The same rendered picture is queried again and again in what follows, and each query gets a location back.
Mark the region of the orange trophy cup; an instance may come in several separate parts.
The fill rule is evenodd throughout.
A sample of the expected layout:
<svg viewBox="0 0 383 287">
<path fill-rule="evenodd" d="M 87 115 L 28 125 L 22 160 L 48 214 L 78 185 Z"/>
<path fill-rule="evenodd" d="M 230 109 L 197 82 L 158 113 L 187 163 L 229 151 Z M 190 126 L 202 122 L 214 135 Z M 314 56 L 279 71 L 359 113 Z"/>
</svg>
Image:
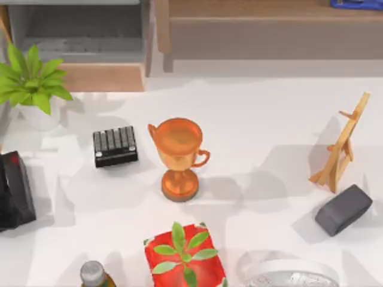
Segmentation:
<svg viewBox="0 0 383 287">
<path fill-rule="evenodd" d="M 167 171 L 162 176 L 164 196 L 175 202 L 191 200 L 199 190 L 199 178 L 193 171 L 210 159 L 211 153 L 200 146 L 203 141 L 201 128 L 187 118 L 170 118 L 158 126 L 147 125 Z"/>
</svg>

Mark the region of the black keypad calculator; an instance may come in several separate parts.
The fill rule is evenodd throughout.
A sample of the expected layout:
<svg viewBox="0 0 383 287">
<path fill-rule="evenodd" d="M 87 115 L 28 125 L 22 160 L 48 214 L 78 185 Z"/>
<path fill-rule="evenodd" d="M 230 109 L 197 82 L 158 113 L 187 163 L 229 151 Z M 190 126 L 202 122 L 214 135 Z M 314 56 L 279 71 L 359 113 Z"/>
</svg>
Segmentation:
<svg viewBox="0 0 383 287">
<path fill-rule="evenodd" d="M 95 167 L 110 167 L 138 161 L 133 126 L 93 132 Z"/>
</svg>

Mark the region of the pale wooden drawer front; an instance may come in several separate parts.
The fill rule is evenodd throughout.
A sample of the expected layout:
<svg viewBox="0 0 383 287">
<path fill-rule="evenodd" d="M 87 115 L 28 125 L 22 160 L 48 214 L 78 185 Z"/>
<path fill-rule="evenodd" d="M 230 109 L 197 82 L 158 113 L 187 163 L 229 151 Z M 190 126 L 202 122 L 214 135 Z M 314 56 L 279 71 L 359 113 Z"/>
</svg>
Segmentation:
<svg viewBox="0 0 383 287">
<path fill-rule="evenodd" d="M 144 91 L 145 69 L 140 63 L 64 63 L 65 87 L 72 92 Z"/>
</svg>

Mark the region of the red pot with green plant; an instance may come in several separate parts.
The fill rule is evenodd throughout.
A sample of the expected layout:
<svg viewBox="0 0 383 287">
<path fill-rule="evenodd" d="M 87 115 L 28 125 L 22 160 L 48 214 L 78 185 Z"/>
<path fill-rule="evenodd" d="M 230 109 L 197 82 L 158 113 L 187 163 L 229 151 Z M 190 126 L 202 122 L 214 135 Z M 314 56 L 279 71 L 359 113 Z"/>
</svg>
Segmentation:
<svg viewBox="0 0 383 287">
<path fill-rule="evenodd" d="M 144 240 L 154 287 L 229 287 L 205 223 L 182 226 Z"/>
</svg>

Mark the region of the wooden open shelf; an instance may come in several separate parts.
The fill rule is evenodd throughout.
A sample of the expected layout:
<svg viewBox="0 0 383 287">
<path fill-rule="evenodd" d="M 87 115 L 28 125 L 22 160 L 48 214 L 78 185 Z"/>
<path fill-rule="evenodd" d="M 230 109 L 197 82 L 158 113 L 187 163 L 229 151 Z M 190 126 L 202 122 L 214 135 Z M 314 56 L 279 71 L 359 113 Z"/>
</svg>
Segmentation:
<svg viewBox="0 0 383 287">
<path fill-rule="evenodd" d="M 383 60 L 383 11 L 329 0 L 153 0 L 163 67 L 174 60 Z"/>
</svg>

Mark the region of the wooden easel stand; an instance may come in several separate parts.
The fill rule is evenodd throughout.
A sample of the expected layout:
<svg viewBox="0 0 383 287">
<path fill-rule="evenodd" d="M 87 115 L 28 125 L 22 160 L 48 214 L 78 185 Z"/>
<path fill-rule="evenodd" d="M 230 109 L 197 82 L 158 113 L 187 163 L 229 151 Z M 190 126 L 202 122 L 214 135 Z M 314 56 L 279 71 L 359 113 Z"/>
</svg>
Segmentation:
<svg viewBox="0 0 383 287">
<path fill-rule="evenodd" d="M 369 99 L 370 93 L 364 92 L 352 113 L 339 111 L 341 115 L 347 117 L 348 121 L 341 131 L 337 141 L 333 145 L 327 146 L 326 149 L 330 152 L 330 155 L 323 169 L 311 175 L 309 181 L 321 186 L 327 184 L 332 193 L 337 192 L 337 186 L 344 171 L 347 169 L 350 162 L 354 160 L 351 136 Z"/>
</svg>

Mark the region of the grey pierced drawer inside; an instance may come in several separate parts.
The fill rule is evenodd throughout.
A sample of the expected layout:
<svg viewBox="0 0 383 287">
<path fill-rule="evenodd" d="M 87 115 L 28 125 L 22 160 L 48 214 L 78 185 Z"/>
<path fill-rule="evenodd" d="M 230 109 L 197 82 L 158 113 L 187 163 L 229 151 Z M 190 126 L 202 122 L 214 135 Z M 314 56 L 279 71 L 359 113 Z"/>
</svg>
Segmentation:
<svg viewBox="0 0 383 287">
<path fill-rule="evenodd" d="M 11 37 L 23 53 L 65 63 L 139 63 L 144 60 L 149 0 L 0 0 Z"/>
</svg>

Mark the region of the white round basket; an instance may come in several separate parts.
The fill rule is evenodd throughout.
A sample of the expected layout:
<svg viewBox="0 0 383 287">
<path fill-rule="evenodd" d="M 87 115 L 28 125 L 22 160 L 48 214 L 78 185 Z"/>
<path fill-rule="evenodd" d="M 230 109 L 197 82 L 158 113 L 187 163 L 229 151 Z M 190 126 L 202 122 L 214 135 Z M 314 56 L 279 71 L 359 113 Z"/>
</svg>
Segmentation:
<svg viewBox="0 0 383 287">
<path fill-rule="evenodd" d="M 241 287 L 340 287 L 328 265 L 278 250 L 244 253 L 236 265 Z"/>
</svg>

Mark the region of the bottle with grey cap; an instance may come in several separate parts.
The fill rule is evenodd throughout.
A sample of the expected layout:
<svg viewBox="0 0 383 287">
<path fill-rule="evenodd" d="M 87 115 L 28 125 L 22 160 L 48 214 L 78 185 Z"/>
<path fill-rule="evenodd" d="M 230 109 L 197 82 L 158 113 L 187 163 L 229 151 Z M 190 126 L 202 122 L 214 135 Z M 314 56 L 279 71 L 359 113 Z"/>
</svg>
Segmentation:
<svg viewBox="0 0 383 287">
<path fill-rule="evenodd" d="M 80 268 L 81 287 L 117 287 L 98 261 L 87 261 Z"/>
</svg>

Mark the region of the dark grey block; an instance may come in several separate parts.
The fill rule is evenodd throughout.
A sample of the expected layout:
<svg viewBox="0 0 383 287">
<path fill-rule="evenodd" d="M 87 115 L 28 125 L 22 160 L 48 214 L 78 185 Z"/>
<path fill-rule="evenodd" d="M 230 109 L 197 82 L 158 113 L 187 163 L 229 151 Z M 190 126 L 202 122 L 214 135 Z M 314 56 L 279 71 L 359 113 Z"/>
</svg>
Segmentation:
<svg viewBox="0 0 383 287">
<path fill-rule="evenodd" d="M 372 203 L 373 200 L 353 184 L 323 205 L 314 219 L 333 237 L 363 216 Z"/>
</svg>

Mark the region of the green plant in white pot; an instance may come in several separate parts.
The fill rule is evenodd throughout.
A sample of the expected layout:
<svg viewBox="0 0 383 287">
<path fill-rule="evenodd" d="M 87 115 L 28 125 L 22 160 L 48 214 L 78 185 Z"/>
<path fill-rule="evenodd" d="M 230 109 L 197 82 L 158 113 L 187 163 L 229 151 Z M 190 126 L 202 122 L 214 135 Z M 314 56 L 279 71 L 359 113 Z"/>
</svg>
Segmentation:
<svg viewBox="0 0 383 287">
<path fill-rule="evenodd" d="M 65 88 L 63 59 L 43 62 L 34 44 L 23 54 L 13 43 L 7 47 L 9 63 L 0 62 L 0 105 L 8 102 L 19 108 L 22 117 L 35 129 L 49 131 L 59 125 L 56 99 L 72 101 Z"/>
</svg>

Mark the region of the black box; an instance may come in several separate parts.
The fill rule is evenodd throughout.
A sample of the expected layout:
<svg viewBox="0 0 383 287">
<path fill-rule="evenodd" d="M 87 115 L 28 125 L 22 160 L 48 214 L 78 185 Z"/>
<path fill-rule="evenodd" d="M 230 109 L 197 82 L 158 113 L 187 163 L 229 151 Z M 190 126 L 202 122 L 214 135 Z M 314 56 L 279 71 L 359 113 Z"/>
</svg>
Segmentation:
<svg viewBox="0 0 383 287">
<path fill-rule="evenodd" d="M 19 152 L 0 153 L 0 233 L 36 218 L 28 173 Z"/>
</svg>

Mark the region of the blue object on shelf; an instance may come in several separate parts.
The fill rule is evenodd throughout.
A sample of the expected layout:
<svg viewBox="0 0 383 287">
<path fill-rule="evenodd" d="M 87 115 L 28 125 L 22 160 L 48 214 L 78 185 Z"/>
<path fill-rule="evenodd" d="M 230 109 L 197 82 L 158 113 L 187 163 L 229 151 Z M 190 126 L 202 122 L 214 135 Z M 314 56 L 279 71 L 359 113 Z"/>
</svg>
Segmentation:
<svg viewBox="0 0 383 287">
<path fill-rule="evenodd" d="M 333 8 L 383 11 L 383 0 L 329 0 Z"/>
</svg>

